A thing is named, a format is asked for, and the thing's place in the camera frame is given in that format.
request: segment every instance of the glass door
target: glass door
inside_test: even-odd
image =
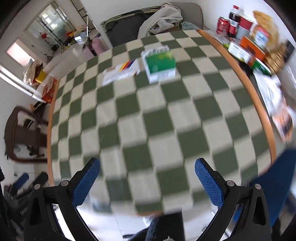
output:
[[[37,21],[40,22],[46,32],[48,32],[52,38],[55,38],[60,44],[65,41],[68,32],[75,31],[75,28],[70,23],[67,16],[55,2],[50,4],[38,16]]]

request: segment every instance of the red soda can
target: red soda can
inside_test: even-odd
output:
[[[216,33],[218,33],[218,34],[222,34],[222,33],[227,34],[228,31],[229,31],[229,20],[224,18],[224,17],[219,17],[218,23],[217,23]]]

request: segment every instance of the blue chair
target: blue chair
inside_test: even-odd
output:
[[[262,176],[250,182],[260,184],[267,202],[270,225],[273,226],[285,204],[296,165],[296,149],[286,150]]]

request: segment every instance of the white wall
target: white wall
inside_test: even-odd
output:
[[[4,129],[6,121],[10,116],[15,106],[21,105],[29,108],[29,104],[35,104],[36,100],[32,97],[21,92],[17,88],[8,84],[6,81],[0,78],[0,166],[5,175],[5,180],[1,182],[2,185],[9,184],[15,181],[14,173],[21,175],[23,172],[28,172],[30,179],[34,178],[34,166],[33,164],[14,164],[6,160],[4,157],[5,143],[4,143]]]

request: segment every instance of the clutter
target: clutter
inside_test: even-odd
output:
[[[199,27],[197,27],[193,23],[189,23],[189,22],[183,22],[183,23],[181,23],[181,25],[182,25],[182,31],[184,31],[184,30],[198,30],[198,29],[200,29]]]
[[[175,32],[175,31],[181,31],[181,28],[178,26],[168,28],[167,30],[162,31],[161,33],[169,33],[169,32]]]
[[[249,35],[253,22],[246,16],[242,15],[237,29],[237,39],[242,39],[243,36]]]
[[[176,60],[170,48],[162,46],[144,50],[141,53],[149,83],[174,78],[176,75]]]
[[[35,80],[36,80],[38,83],[42,83],[46,76],[47,76],[47,74],[46,74],[42,69],[40,69],[40,71],[39,71],[37,77],[35,77]]]
[[[211,30],[204,30],[204,31],[207,32],[214,39],[216,39],[224,47],[227,47],[227,48],[229,47],[230,40],[227,37],[221,34],[213,33]]]
[[[264,63],[273,74],[279,73],[282,67],[285,65],[284,55],[286,49],[286,45],[284,43],[281,43],[279,47],[275,48],[273,51],[266,55]]]
[[[170,3],[164,3],[155,14],[141,25],[138,39],[178,26],[182,19],[180,9]]]
[[[101,35],[98,34],[93,39],[87,38],[86,43],[82,46],[82,51],[85,56],[93,58],[107,50],[107,47],[104,46],[100,36]]]
[[[38,61],[33,61],[26,67],[23,81],[26,84],[39,85],[46,77],[46,73],[44,73],[42,69],[43,63],[38,64]]]
[[[264,75],[271,76],[270,69],[258,58],[255,58],[255,63],[253,65],[253,71],[257,71],[259,73],[262,73]]]
[[[240,46],[242,46],[246,50],[250,51],[254,55],[255,58],[258,58],[261,61],[264,60],[266,52],[263,51],[261,48],[259,48],[259,46],[253,42],[252,37],[243,36],[243,38],[239,44],[240,44]]]
[[[238,60],[249,63],[250,59],[253,57],[253,55],[245,50],[243,47],[241,47],[239,44],[236,44],[235,42],[230,42],[228,52],[232,54],[235,58]]]
[[[241,11],[238,6],[233,5],[233,9],[229,13],[229,32],[228,36],[235,38],[237,35],[237,27],[240,22]]]
[[[289,113],[285,98],[282,98],[276,113],[272,116],[272,121],[276,126],[283,141],[290,140],[293,132],[293,121]]]
[[[281,81],[281,89],[286,97],[287,104],[296,110],[296,78],[290,66],[287,64],[278,74]]]
[[[273,50],[278,45],[279,33],[272,17],[259,11],[253,11],[253,15],[257,21],[257,25],[253,29],[251,36],[255,37],[258,30],[262,32],[262,29],[264,29],[269,34],[265,47],[268,51]]]
[[[108,85],[113,81],[125,79],[130,76],[135,76],[140,73],[140,65],[137,59],[130,60],[123,64],[107,68],[103,71],[102,86]]]
[[[44,81],[38,86],[33,97],[44,100],[47,103],[52,102],[57,80],[52,75],[47,75]]]
[[[254,42],[263,50],[266,48],[269,41],[269,33],[261,26],[258,26],[257,33],[254,36]]]
[[[282,100],[282,92],[279,88],[277,76],[267,76],[254,71],[254,76],[264,101],[268,115],[273,116],[279,109]]]
[[[56,86],[57,86],[57,80],[53,76],[49,75],[49,80],[47,84],[44,86],[43,92],[42,92],[42,99],[45,102],[47,103],[52,102],[52,98],[54,96],[54,91]]]
[[[229,20],[224,17],[219,17],[216,33],[226,36],[228,32],[229,32]]]
[[[286,40],[285,45],[286,45],[287,49],[286,49],[286,52],[284,54],[284,62],[286,63],[289,60],[292,53],[294,52],[295,48],[294,48],[293,44],[291,44],[290,41],[288,41],[288,40]]]

